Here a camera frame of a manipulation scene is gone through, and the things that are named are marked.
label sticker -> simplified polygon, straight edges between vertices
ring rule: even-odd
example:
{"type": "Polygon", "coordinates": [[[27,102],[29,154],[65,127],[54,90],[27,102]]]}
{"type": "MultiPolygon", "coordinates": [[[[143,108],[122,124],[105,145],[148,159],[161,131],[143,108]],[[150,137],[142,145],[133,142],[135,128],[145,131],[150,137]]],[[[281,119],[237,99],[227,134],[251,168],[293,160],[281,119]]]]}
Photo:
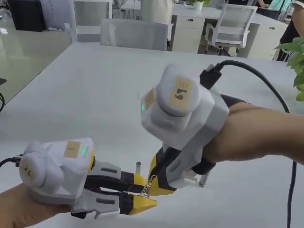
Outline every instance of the label sticker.
{"type": "Polygon", "coordinates": [[[187,109],[193,82],[190,79],[178,77],[171,91],[169,104],[180,109],[187,109]]]}
{"type": "Polygon", "coordinates": [[[146,104],[146,110],[148,110],[150,108],[150,106],[153,104],[154,102],[154,91],[153,89],[150,90],[146,97],[144,98],[145,104],[146,104]]]}
{"type": "Polygon", "coordinates": [[[31,170],[27,160],[23,160],[20,163],[19,169],[23,173],[23,177],[26,178],[28,181],[32,182],[35,179],[36,176],[34,172],[31,170]]]}
{"type": "Polygon", "coordinates": [[[80,142],[68,141],[66,144],[66,150],[63,155],[64,158],[77,158],[80,148],[80,142]]]}

white tabletop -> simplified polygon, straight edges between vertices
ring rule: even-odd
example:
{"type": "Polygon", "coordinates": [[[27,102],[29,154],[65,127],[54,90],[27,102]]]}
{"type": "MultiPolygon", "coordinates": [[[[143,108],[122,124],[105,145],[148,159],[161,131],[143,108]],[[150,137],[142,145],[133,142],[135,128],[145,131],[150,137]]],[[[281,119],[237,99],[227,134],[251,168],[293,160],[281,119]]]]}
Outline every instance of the white tabletop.
{"type": "MultiPolygon", "coordinates": [[[[229,57],[159,52],[98,45],[70,46],[0,115],[0,160],[23,152],[28,141],[42,142],[91,137],[96,158],[125,171],[142,162],[146,176],[161,142],[141,126],[139,97],[157,84],[169,63],[184,64],[199,75],[210,63],[229,57]]],[[[288,101],[295,101],[295,74],[285,63],[242,59],[260,70],[288,101]]],[[[226,67],[218,82],[221,93],[281,110],[269,89],[243,69],[226,67]]],[[[211,172],[205,189],[185,188],[173,195],[155,197],[159,205],[133,217],[114,220],[80,220],[56,216],[41,228],[283,228],[291,161],[267,157],[249,162],[224,162],[211,172]]],[[[304,169],[298,169],[293,201],[293,227],[304,224],[304,169]]],[[[0,169],[0,191],[18,183],[13,164],[0,169]]]]}
{"type": "MultiPolygon", "coordinates": [[[[122,9],[124,10],[140,10],[141,9],[141,3],[138,0],[129,0],[127,1],[123,6],[122,9]]],[[[206,7],[202,11],[194,10],[192,6],[186,6],[184,7],[181,4],[176,4],[173,7],[172,15],[176,16],[183,16],[183,17],[192,17],[192,18],[205,18],[205,19],[214,19],[218,20],[220,16],[221,10],[212,8],[212,7],[206,7]]],[[[255,16],[252,19],[253,24],[262,24],[262,25],[280,25],[281,22],[274,20],[272,18],[268,18],[266,16],[263,16],[261,14],[256,13],[255,16]]]]}

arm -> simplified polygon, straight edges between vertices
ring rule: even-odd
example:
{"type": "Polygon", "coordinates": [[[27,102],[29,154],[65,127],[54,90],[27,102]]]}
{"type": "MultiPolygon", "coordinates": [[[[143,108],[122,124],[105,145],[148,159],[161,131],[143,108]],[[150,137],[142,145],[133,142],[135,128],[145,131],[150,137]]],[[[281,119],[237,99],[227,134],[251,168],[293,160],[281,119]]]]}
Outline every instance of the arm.
{"type": "Polygon", "coordinates": [[[304,0],[294,2],[292,20],[300,37],[304,37],[304,0]]]}
{"type": "Polygon", "coordinates": [[[18,185],[0,193],[0,228],[25,228],[69,212],[69,207],[45,205],[32,200],[28,188],[18,185]]]}
{"type": "Polygon", "coordinates": [[[238,103],[203,151],[214,163],[282,155],[304,164],[304,116],[238,103]]]}
{"type": "Polygon", "coordinates": [[[257,0],[257,2],[260,4],[260,6],[261,6],[262,8],[269,7],[269,5],[266,5],[266,4],[264,3],[263,0],[257,0]]]}

white cabinet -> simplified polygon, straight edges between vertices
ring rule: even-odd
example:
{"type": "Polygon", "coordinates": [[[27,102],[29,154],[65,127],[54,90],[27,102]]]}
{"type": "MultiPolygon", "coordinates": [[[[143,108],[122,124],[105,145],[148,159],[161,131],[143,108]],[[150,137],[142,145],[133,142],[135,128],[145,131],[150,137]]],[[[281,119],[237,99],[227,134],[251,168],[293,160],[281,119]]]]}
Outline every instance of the white cabinet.
{"type": "Polygon", "coordinates": [[[279,23],[275,26],[251,24],[245,48],[240,48],[238,57],[272,59],[276,53],[280,39],[287,24],[279,23]]]}
{"type": "Polygon", "coordinates": [[[197,53],[205,19],[177,17],[172,51],[197,53]]]}

black wrist strap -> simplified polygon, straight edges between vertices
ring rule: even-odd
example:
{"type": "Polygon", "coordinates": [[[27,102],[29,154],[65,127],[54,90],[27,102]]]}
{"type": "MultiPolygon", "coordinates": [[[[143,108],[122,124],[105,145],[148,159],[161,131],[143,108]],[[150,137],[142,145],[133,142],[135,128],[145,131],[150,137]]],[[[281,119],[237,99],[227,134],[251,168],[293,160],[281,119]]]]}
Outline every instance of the black wrist strap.
{"type": "MultiPolygon", "coordinates": [[[[231,106],[233,106],[237,103],[245,102],[245,101],[235,98],[235,97],[231,97],[231,96],[227,96],[227,95],[221,95],[221,96],[222,96],[224,102],[226,103],[226,105],[228,106],[228,108],[230,108],[231,106]]],[[[196,166],[192,167],[191,169],[198,175],[205,175],[205,174],[209,173],[214,168],[215,165],[216,165],[215,163],[207,161],[204,158],[204,156],[202,156],[200,163],[197,164],[196,166]]]]}

